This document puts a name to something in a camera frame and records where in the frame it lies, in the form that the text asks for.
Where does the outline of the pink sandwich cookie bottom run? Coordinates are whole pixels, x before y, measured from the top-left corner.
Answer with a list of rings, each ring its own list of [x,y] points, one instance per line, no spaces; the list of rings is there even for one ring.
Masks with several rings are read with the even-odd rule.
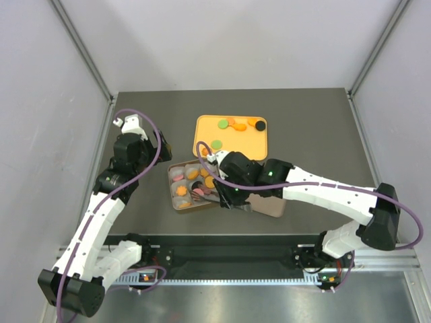
[[[172,177],[172,180],[173,180],[174,182],[177,182],[177,181],[179,181],[179,180],[182,180],[183,178],[184,178],[184,174],[183,174],[183,173],[181,173],[181,174],[177,174],[177,175],[173,176],[173,177]]]

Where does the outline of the pink sandwich cookie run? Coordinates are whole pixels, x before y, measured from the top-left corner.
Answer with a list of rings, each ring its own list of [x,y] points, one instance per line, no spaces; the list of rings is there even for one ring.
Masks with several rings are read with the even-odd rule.
[[[200,188],[193,189],[193,193],[197,194],[198,196],[203,196],[204,192]]]
[[[173,180],[174,182],[177,182],[177,181],[179,181],[179,180],[182,180],[183,178],[184,178],[184,174],[183,174],[183,173],[181,173],[181,174],[177,174],[177,175],[173,176],[173,177],[172,177],[172,180]]]

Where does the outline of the pink sandwich cookie top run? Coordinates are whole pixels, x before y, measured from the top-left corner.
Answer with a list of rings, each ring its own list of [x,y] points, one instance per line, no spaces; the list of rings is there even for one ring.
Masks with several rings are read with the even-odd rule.
[[[193,193],[197,194],[198,196],[203,196],[204,192],[200,188],[193,189]]]

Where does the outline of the gold tin lid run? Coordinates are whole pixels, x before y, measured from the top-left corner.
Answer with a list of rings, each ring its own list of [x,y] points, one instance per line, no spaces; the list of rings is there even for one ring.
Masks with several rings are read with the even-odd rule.
[[[274,218],[280,218],[286,209],[287,200],[277,197],[261,197],[257,194],[251,194],[246,200],[251,204],[254,212],[267,215]]]

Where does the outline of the green sandwich cookie bottom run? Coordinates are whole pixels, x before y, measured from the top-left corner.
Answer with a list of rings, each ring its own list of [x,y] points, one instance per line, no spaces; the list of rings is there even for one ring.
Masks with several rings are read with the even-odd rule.
[[[219,150],[222,148],[222,142],[220,140],[214,140],[211,142],[211,148],[215,150]]]

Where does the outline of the gold cookie tin box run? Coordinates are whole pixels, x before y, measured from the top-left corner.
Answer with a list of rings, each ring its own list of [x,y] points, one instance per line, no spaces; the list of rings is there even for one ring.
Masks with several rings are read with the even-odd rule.
[[[212,180],[197,159],[170,166],[168,183],[174,210],[186,213],[215,206],[218,193]]]

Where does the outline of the orange swirl cookie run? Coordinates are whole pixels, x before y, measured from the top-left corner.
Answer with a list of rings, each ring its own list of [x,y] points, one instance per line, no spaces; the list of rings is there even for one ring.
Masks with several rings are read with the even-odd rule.
[[[187,193],[188,193],[188,189],[186,186],[183,186],[183,185],[178,186],[175,191],[176,196],[185,196]]]

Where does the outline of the orange round biscuit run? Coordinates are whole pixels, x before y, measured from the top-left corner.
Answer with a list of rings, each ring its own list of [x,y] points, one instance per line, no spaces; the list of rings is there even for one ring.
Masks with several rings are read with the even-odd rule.
[[[191,203],[182,203],[178,206],[179,209],[184,209],[187,207],[190,207],[192,204]]]

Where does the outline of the metal tongs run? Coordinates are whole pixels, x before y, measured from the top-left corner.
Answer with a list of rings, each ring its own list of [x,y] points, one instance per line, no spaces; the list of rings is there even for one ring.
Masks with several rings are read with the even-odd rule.
[[[220,206],[220,200],[219,200],[219,196],[218,196],[217,192],[212,191],[209,188],[204,188],[204,186],[202,186],[200,189],[204,192],[203,196],[198,196],[197,194],[194,194],[193,190],[191,189],[191,197],[195,202],[197,202],[197,203],[203,203],[203,202],[217,203]],[[251,209],[240,209],[240,210],[246,211],[246,212],[251,212],[253,209],[251,206]]]

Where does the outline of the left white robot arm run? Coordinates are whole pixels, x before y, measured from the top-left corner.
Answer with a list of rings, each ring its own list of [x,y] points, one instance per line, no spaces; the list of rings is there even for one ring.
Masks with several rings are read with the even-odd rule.
[[[136,235],[121,241],[102,260],[98,256],[113,223],[139,186],[138,175],[172,159],[162,132],[156,130],[154,135],[157,145],[152,145],[142,129],[117,136],[114,155],[96,178],[76,233],[52,269],[44,269],[38,276],[38,285],[52,306],[91,318],[107,289],[130,266],[143,267],[152,261],[152,249]]]

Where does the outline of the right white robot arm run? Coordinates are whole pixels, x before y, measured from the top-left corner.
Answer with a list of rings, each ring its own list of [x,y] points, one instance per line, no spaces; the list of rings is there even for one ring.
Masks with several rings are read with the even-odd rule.
[[[225,208],[242,207],[250,194],[257,194],[308,203],[350,218],[349,223],[320,233],[314,250],[303,258],[306,264],[330,266],[358,249],[392,251],[396,247],[400,210],[390,184],[344,189],[342,183],[289,162],[268,159],[260,164],[235,151],[219,151],[209,162],[221,177],[214,184]]]

